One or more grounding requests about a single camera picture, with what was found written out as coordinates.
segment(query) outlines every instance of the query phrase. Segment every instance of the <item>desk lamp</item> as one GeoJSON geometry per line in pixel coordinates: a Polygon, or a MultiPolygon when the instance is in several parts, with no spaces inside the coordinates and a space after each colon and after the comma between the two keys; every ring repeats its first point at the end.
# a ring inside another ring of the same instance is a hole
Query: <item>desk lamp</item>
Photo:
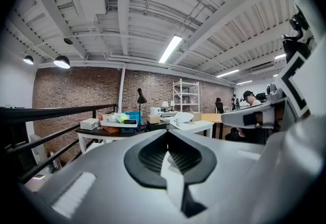
{"type": "Polygon", "coordinates": [[[167,108],[169,108],[169,103],[167,101],[163,101],[162,107],[164,107],[164,112],[166,113],[167,108]]]}
{"type": "Polygon", "coordinates": [[[141,130],[141,104],[145,104],[147,103],[146,98],[143,95],[142,89],[138,88],[137,89],[138,94],[139,94],[139,98],[137,100],[137,103],[139,104],[139,120],[138,120],[138,131],[141,130]]]}
{"type": "Polygon", "coordinates": [[[174,111],[175,102],[171,101],[172,111],[174,111]]]}

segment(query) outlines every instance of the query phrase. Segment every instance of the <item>fluorescent light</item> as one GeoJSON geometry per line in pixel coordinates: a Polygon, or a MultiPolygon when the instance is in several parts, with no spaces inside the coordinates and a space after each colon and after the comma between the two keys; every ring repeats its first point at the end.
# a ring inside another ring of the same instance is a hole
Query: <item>fluorescent light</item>
{"type": "Polygon", "coordinates": [[[231,71],[231,72],[227,72],[227,73],[222,74],[222,75],[218,75],[217,77],[221,77],[221,76],[225,76],[225,75],[233,74],[233,73],[236,73],[236,72],[239,72],[239,69],[233,70],[233,71],[231,71]]]}
{"type": "Polygon", "coordinates": [[[252,82],[252,80],[250,80],[250,81],[246,81],[246,82],[242,82],[242,83],[237,83],[237,85],[242,85],[242,84],[244,84],[244,83],[250,83],[250,82],[252,82]]]}
{"type": "Polygon", "coordinates": [[[179,45],[180,41],[182,40],[179,36],[174,36],[171,40],[170,44],[168,45],[167,49],[164,51],[161,59],[159,60],[160,63],[165,63],[165,61],[169,58],[171,53],[175,50],[175,48],[179,45]]]}
{"type": "Polygon", "coordinates": [[[286,54],[277,55],[277,56],[275,57],[275,59],[281,59],[281,58],[283,58],[283,57],[286,57],[286,54]]]}
{"type": "Polygon", "coordinates": [[[45,176],[42,175],[42,174],[38,174],[38,175],[35,175],[32,179],[36,179],[36,180],[41,180],[43,179],[45,176]]]}

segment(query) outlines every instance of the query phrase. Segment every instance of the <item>office chair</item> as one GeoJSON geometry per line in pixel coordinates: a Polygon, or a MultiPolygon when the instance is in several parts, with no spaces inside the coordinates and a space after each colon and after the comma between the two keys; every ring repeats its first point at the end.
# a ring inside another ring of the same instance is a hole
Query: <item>office chair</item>
{"type": "Polygon", "coordinates": [[[224,113],[224,110],[223,110],[223,103],[221,102],[216,102],[215,103],[215,106],[218,110],[218,114],[223,114],[224,113]]]}

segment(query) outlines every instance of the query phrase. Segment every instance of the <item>black railing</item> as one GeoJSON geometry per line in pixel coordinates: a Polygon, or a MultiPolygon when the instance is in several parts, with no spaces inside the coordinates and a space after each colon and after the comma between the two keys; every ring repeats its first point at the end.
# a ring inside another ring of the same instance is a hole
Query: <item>black railing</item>
{"type": "MultiPolygon", "coordinates": [[[[52,133],[46,137],[43,137],[37,141],[28,142],[28,136],[26,132],[25,122],[43,120],[48,118],[55,118],[61,116],[68,116],[74,114],[85,113],[88,111],[92,112],[92,117],[96,117],[96,111],[100,109],[105,109],[112,107],[113,111],[106,112],[106,114],[114,113],[116,110],[116,104],[107,104],[107,105],[93,105],[93,106],[81,106],[81,107],[67,107],[67,108],[44,108],[44,109],[10,109],[10,108],[0,108],[0,122],[1,126],[6,129],[5,139],[6,144],[4,145],[5,153],[8,156],[8,161],[12,164],[12,167],[16,169],[15,175],[19,182],[26,183],[30,178],[35,174],[40,172],[51,162],[57,159],[60,155],[70,149],[72,146],[79,142],[78,139],[63,147],[57,151],[53,156],[47,158],[45,161],[36,165],[34,157],[32,155],[31,149],[37,147],[41,144],[44,144],[52,139],[55,139],[67,132],[70,132],[80,126],[80,124],[71,126],[64,130],[61,130],[56,133],[52,133]],[[33,158],[34,165],[32,167],[24,167],[26,164],[24,161],[25,158],[21,157],[21,154],[27,154],[29,159],[33,158]]],[[[81,153],[78,153],[74,158],[72,158],[68,163],[72,162],[78,158],[81,153]]]]}

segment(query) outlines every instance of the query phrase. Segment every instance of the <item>wooden desk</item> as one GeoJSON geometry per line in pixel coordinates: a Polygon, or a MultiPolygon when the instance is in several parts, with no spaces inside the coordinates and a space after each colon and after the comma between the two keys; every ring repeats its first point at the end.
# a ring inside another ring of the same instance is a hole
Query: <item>wooden desk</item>
{"type": "Polygon", "coordinates": [[[85,138],[102,139],[103,142],[106,144],[108,142],[110,143],[112,141],[118,141],[118,140],[122,140],[122,139],[125,139],[128,137],[132,137],[137,134],[144,133],[144,132],[137,132],[137,131],[135,131],[135,133],[132,133],[132,134],[130,134],[130,133],[122,134],[119,132],[108,133],[104,129],[97,129],[97,128],[94,128],[93,130],[84,130],[81,128],[77,128],[75,130],[75,132],[78,134],[80,150],[82,153],[85,153],[87,150],[85,138]]]}
{"type": "Polygon", "coordinates": [[[222,136],[223,136],[223,122],[221,120],[221,115],[222,114],[202,114],[202,120],[214,123],[213,131],[212,131],[213,138],[215,138],[216,135],[216,125],[220,124],[220,134],[219,134],[220,140],[222,140],[222,136]]]}

